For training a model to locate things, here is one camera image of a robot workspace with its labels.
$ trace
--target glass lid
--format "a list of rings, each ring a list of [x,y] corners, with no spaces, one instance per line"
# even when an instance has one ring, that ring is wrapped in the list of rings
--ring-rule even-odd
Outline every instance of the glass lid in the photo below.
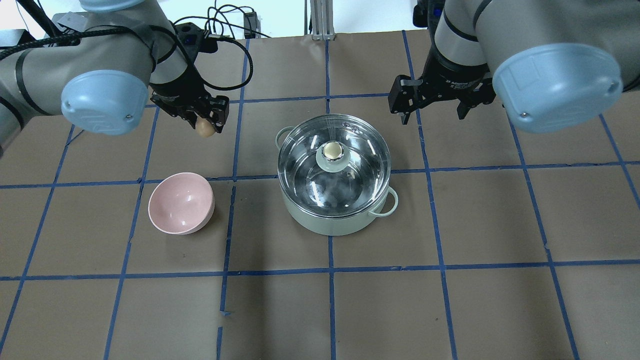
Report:
[[[348,217],[368,210],[387,188],[389,149],[371,125],[327,114],[296,126],[278,158],[282,190],[304,212]]]

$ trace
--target bowl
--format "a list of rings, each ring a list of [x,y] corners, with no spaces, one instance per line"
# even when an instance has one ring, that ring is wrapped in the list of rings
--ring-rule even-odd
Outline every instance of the bowl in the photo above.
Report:
[[[202,176],[181,172],[163,180],[149,199],[149,219],[167,234],[195,233],[208,223],[215,208],[211,185]]]

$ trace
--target light blue joint cap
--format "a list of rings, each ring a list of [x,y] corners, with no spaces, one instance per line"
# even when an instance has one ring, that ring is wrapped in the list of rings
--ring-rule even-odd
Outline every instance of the light blue joint cap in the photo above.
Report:
[[[493,73],[509,120],[530,133],[550,133],[598,116],[622,94],[620,66],[606,51],[549,44],[522,51]]]
[[[92,133],[122,135],[140,123],[147,97],[142,80],[127,72],[89,71],[62,90],[62,114]]]
[[[108,13],[124,10],[144,2],[145,0],[80,0],[80,6],[88,12]]]

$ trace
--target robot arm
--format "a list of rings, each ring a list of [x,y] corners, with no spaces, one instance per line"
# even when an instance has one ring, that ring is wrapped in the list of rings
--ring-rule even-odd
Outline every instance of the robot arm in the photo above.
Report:
[[[545,133],[640,88],[636,0],[420,0],[414,24],[429,26],[431,49],[421,77],[400,75],[390,91],[403,124],[451,99],[463,119],[497,94],[516,127]]]
[[[148,85],[152,100],[170,115],[192,127],[199,116],[222,131],[229,99],[212,97],[193,66],[201,48],[217,50],[202,30],[183,24],[177,36],[156,0],[81,4],[89,13],[79,45],[0,53],[0,156],[39,115],[63,114],[96,133],[127,133],[140,121]],[[86,37],[91,34],[101,36]]]

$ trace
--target white wall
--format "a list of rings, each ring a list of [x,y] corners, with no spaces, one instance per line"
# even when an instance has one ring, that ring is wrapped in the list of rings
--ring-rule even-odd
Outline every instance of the white wall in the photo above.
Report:
[[[47,15],[83,11],[77,0],[40,0]],[[213,0],[158,0],[170,20],[188,15],[206,16]],[[218,0],[218,6],[234,4],[252,6],[262,20],[263,32],[272,37],[291,37],[304,34],[305,0]],[[411,22],[415,0],[334,0],[333,21],[338,33],[365,33],[415,29]],[[44,31],[22,10],[35,38]],[[227,14],[230,22],[242,25],[239,13]],[[193,20],[203,26],[204,20]],[[15,0],[0,0],[0,29],[24,29]],[[241,37],[238,29],[236,37]]]

